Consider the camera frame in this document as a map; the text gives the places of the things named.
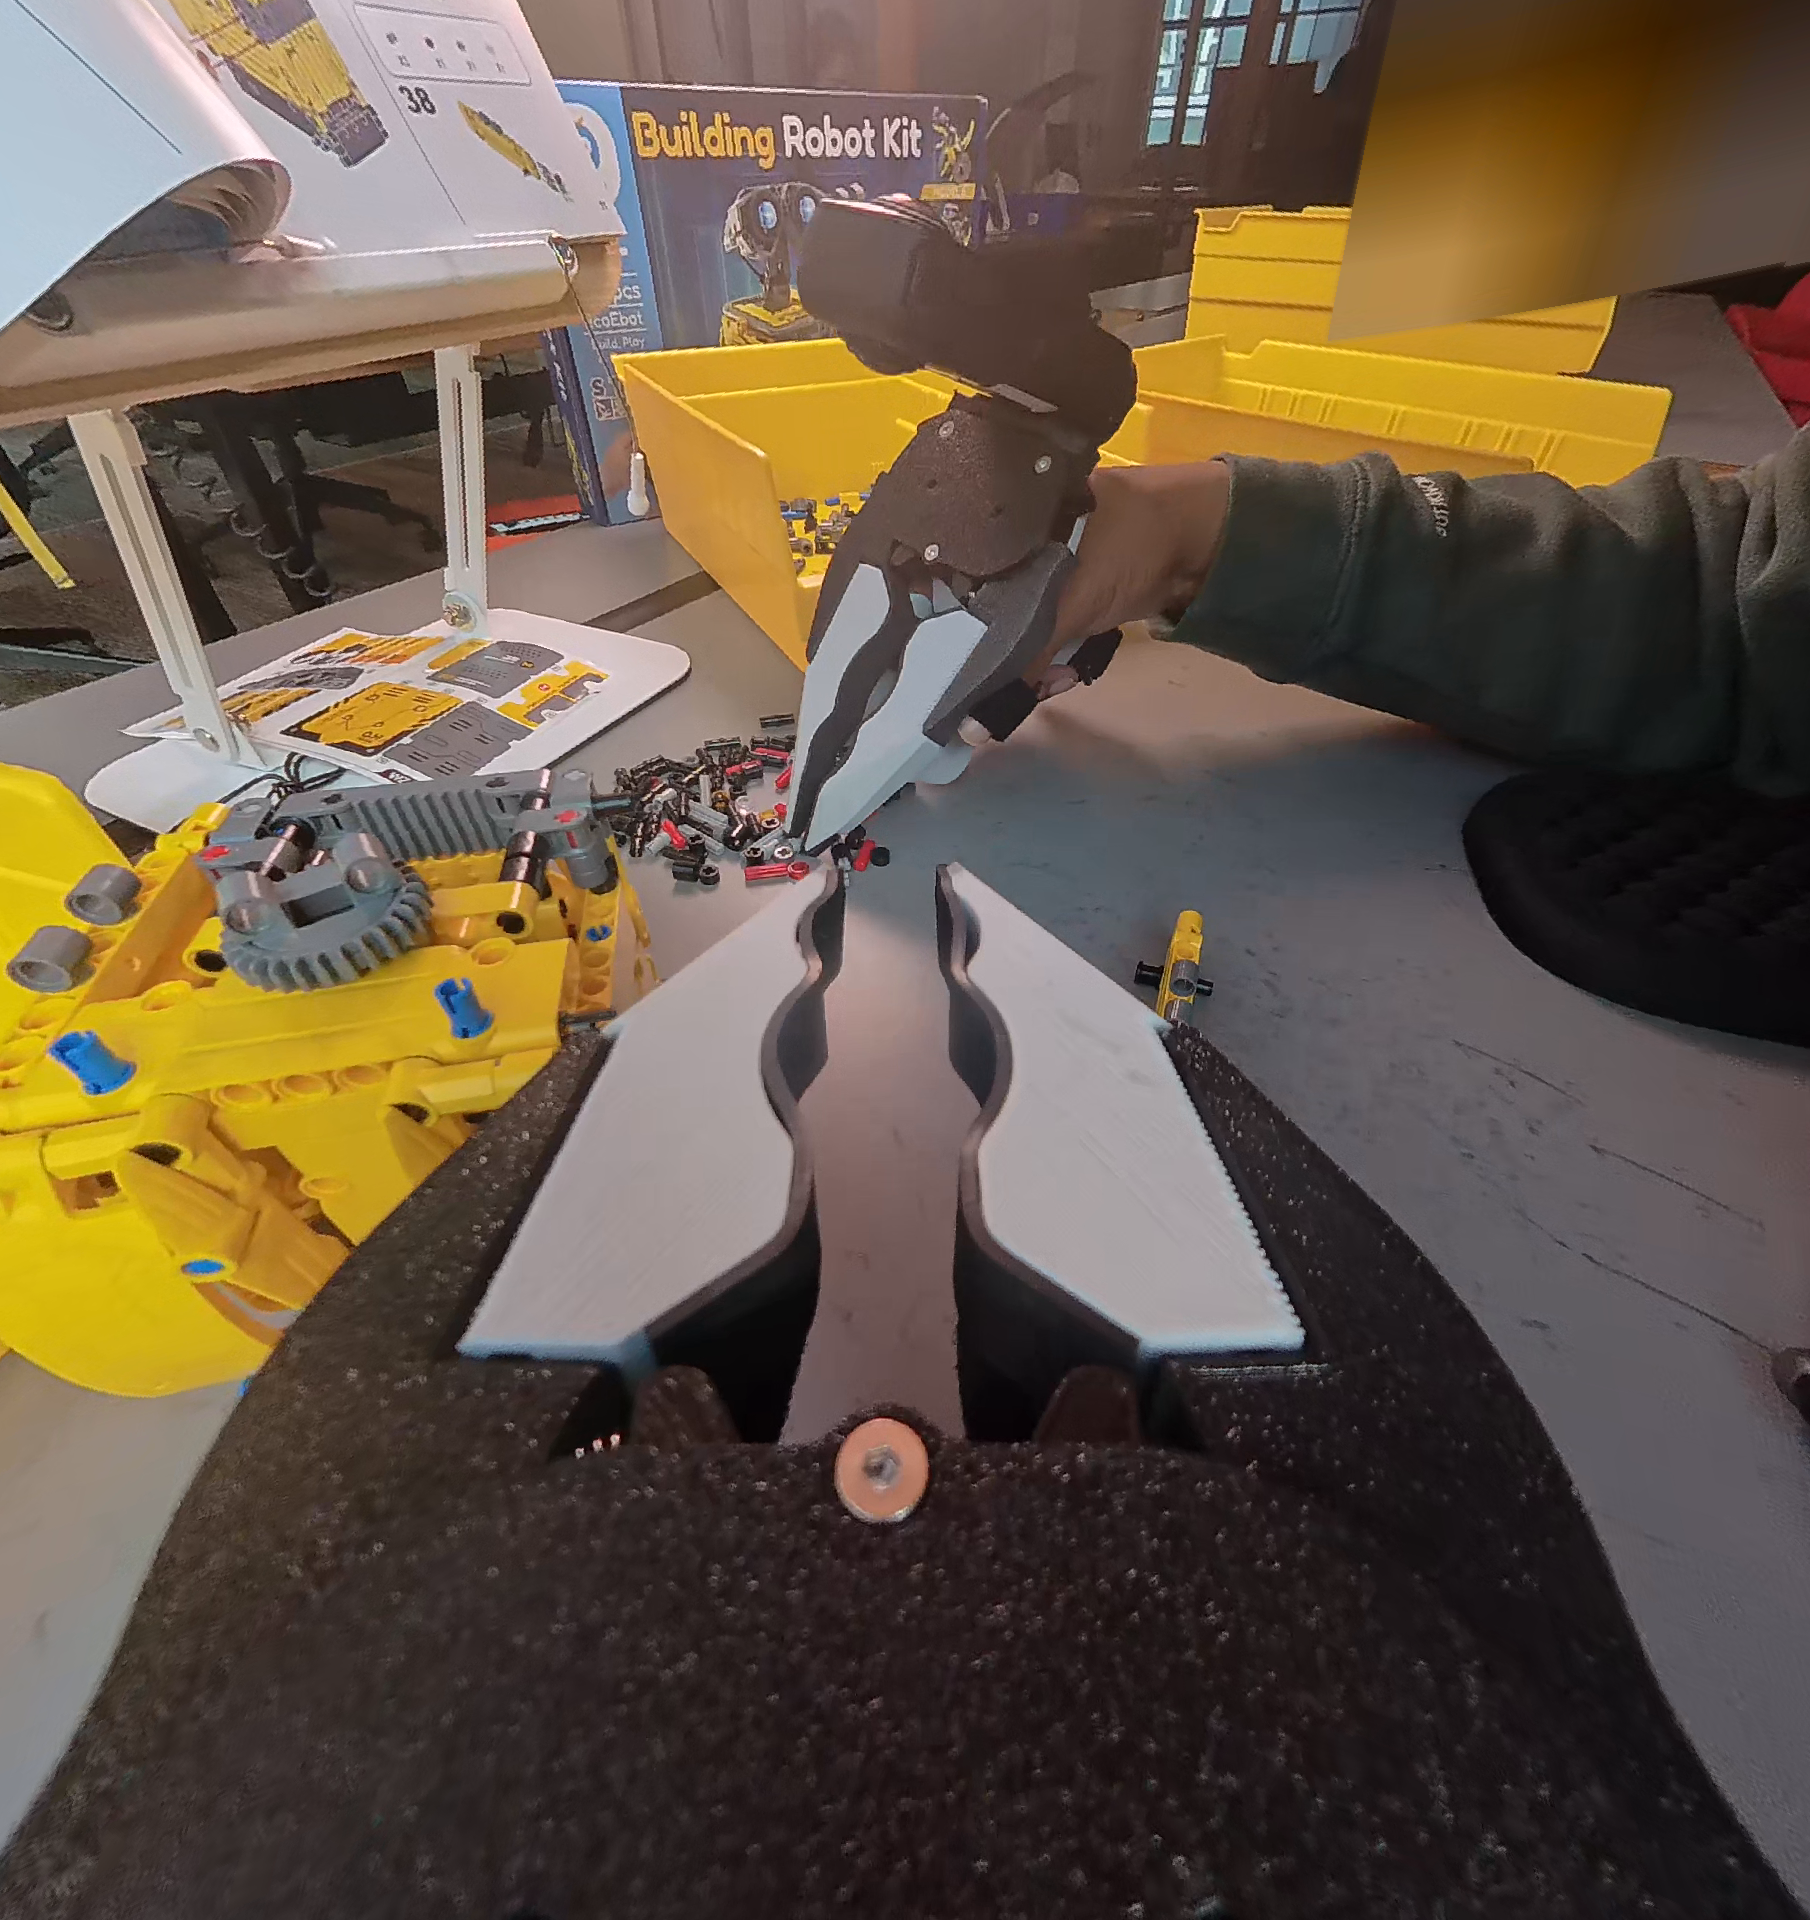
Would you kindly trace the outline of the sticker sheet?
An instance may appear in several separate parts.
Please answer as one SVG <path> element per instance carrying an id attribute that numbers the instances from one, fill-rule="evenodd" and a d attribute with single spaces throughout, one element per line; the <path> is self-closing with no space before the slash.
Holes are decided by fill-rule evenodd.
<path id="1" fill-rule="evenodd" d="M 220 688 L 264 750 L 381 779 L 477 774 L 603 698 L 613 674 L 529 638 L 341 633 Z"/>

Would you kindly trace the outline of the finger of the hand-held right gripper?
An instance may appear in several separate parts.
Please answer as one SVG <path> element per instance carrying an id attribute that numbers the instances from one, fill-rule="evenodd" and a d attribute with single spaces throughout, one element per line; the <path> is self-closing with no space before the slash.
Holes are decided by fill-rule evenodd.
<path id="1" fill-rule="evenodd" d="M 831 839 L 824 789 L 850 756 L 873 692 L 895 666 L 892 582 L 883 567 L 858 565 L 844 577 L 806 664 L 789 789 L 793 839 Z"/>
<path id="2" fill-rule="evenodd" d="M 858 726 L 844 764 L 823 782 L 813 806 L 817 847 L 865 826 L 906 786 L 947 786 L 966 774 L 972 745 L 960 737 L 936 741 L 927 729 L 985 634 L 985 623 L 966 611 L 942 613 L 917 629 L 892 691 Z"/>

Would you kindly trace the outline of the lego instruction manual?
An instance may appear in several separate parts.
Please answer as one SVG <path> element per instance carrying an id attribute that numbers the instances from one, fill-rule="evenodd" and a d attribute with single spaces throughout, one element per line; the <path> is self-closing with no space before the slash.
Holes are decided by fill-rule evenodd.
<path id="1" fill-rule="evenodd" d="M 0 5 L 0 333 L 83 264 L 624 224 L 518 5 Z"/>

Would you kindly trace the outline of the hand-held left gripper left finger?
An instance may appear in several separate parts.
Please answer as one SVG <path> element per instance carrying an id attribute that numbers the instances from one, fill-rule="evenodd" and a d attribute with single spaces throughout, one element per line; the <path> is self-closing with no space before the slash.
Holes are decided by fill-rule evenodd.
<path id="1" fill-rule="evenodd" d="M 780 1438 L 820 1302 L 800 1101 L 844 911 L 824 867 L 608 1025 L 461 1357 L 597 1365 L 629 1388 L 692 1368 L 745 1441 Z"/>

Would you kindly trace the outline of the yellow plastic bin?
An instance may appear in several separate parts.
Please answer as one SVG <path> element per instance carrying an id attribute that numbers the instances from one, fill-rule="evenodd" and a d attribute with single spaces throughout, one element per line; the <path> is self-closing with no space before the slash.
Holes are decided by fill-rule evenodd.
<path id="1" fill-rule="evenodd" d="M 1232 354 L 1262 343 L 1330 344 L 1348 237 L 1347 204 L 1200 208 L 1184 337 L 1218 339 Z M 1345 348 L 1507 372 L 1588 374 L 1616 312 L 1614 297 L 1581 301 L 1347 341 Z"/>
<path id="2" fill-rule="evenodd" d="M 1393 352 L 1220 339 L 1140 348 L 1136 403 L 1109 467 L 1258 459 L 1315 467 L 1384 455 L 1404 473 L 1542 473 L 1613 485 L 1657 457 L 1668 389 Z"/>
<path id="3" fill-rule="evenodd" d="M 630 352 L 615 369 L 669 534 L 804 666 L 827 560 L 797 563 L 785 511 L 855 505 L 956 385 L 881 376 L 843 341 Z"/>

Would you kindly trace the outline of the pile of small lego pins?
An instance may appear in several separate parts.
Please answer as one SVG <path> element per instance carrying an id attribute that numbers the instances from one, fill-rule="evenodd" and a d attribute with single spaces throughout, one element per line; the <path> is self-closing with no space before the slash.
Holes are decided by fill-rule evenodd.
<path id="1" fill-rule="evenodd" d="M 789 831 L 798 729 L 771 714 L 750 734 L 718 734 L 689 752 L 653 755 L 611 773 L 601 789 L 568 771 L 555 792 L 590 805 L 616 849 L 657 859 L 683 890 L 717 890 L 737 870 L 749 888 L 797 885 L 823 868 L 858 877 L 892 865 L 871 829 L 853 829 L 823 853 L 804 853 Z"/>

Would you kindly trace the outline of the person's right hand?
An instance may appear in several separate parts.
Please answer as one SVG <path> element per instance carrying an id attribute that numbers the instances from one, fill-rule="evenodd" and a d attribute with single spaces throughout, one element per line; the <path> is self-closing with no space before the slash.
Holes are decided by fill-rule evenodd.
<path id="1" fill-rule="evenodd" d="M 1225 460 L 1096 469 L 1057 640 L 1068 647 L 1186 609 L 1225 544 L 1232 485 Z"/>

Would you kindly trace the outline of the pile of grey lego parts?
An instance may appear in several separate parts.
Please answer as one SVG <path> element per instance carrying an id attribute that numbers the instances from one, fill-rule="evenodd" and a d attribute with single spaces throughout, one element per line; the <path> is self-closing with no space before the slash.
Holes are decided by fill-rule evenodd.
<path id="1" fill-rule="evenodd" d="M 785 497 L 778 507 L 798 582 L 818 584 L 871 501 L 871 490 Z"/>

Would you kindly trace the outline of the yellow lego robot model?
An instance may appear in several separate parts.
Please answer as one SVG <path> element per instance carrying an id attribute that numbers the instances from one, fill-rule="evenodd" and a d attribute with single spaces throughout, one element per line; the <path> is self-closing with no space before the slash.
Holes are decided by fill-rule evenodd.
<path id="1" fill-rule="evenodd" d="M 264 1365 L 649 944 L 564 774 L 251 777 L 136 859 L 0 763 L 0 1360 Z"/>

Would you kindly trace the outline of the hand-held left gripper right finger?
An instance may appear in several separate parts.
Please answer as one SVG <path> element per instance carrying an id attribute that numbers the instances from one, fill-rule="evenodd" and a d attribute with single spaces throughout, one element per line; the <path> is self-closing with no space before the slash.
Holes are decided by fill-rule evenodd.
<path id="1" fill-rule="evenodd" d="M 976 1442 L 1032 1438 L 1063 1381 L 1140 1415 L 1170 1365 L 1293 1365 L 1306 1322 L 1175 1062 L 1175 1028 L 962 865 L 936 874 L 959 1156 L 956 1371 Z"/>

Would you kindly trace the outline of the black quilted pad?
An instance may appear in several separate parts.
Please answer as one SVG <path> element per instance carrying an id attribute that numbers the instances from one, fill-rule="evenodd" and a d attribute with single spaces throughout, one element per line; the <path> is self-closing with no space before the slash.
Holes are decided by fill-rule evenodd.
<path id="1" fill-rule="evenodd" d="M 1591 997 L 1810 1049 L 1810 799 L 1711 777 L 1519 774 L 1463 824 L 1524 959 Z"/>

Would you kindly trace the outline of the red bag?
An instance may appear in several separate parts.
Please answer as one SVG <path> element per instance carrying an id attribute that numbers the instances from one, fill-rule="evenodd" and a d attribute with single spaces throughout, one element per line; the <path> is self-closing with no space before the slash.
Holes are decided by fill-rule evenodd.
<path id="1" fill-rule="evenodd" d="M 1733 303 L 1725 319 L 1795 427 L 1810 422 L 1810 273 L 1777 307 Z"/>

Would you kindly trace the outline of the yellow lego beam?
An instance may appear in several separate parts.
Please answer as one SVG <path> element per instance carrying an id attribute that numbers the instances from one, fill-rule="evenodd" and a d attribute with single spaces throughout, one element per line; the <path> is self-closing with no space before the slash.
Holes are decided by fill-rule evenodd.
<path id="1" fill-rule="evenodd" d="M 1173 930 L 1173 937 L 1170 937 L 1170 940 L 1169 940 L 1169 944 L 1167 944 L 1167 952 L 1164 952 L 1163 960 L 1160 960 L 1160 962 L 1138 960 L 1138 962 L 1134 964 L 1134 968 L 1138 968 L 1140 962 L 1164 966 L 1164 964 L 1169 964 L 1169 962 L 1189 960 L 1189 962 L 1194 962 L 1194 964 L 1196 964 L 1196 971 L 1202 973 L 1202 977 L 1206 977 L 1206 974 L 1205 974 L 1205 966 L 1202 966 L 1205 946 L 1206 946 L 1206 923 L 1205 923 L 1205 916 L 1202 916 L 1198 911 L 1183 911 L 1180 916 L 1179 916 L 1179 923 L 1175 925 L 1175 930 Z M 1151 990 L 1151 992 L 1154 992 L 1154 997 L 1156 997 L 1156 1001 L 1154 1001 L 1154 1014 L 1156 1014 L 1156 1019 L 1159 1019 L 1160 1022 L 1164 1022 L 1167 1026 L 1184 1025 L 1186 1020 L 1190 1020 L 1190 1019 L 1194 1016 L 1196 1009 L 1200 1009 L 1200 1006 L 1206 1003 L 1206 999 L 1196 999 L 1196 1001 L 1190 1001 L 1190 1003 L 1167 1003 L 1167 1001 L 1160 1001 L 1160 999 L 1159 999 L 1159 992 L 1156 992 L 1154 988 L 1151 988 L 1151 987 L 1140 987 L 1140 984 L 1136 984 L 1136 987 L 1138 987 L 1140 990 Z"/>

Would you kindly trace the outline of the blue toy kit box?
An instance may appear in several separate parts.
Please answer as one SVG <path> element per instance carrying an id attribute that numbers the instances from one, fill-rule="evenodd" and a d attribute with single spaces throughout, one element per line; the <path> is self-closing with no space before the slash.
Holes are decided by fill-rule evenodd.
<path id="1" fill-rule="evenodd" d="M 991 108 L 962 92 L 567 78 L 556 90 L 624 237 L 608 307 L 542 346 L 587 516 L 627 525 L 635 432 L 619 363 L 824 339 L 798 297 L 818 207 L 971 185 Z"/>

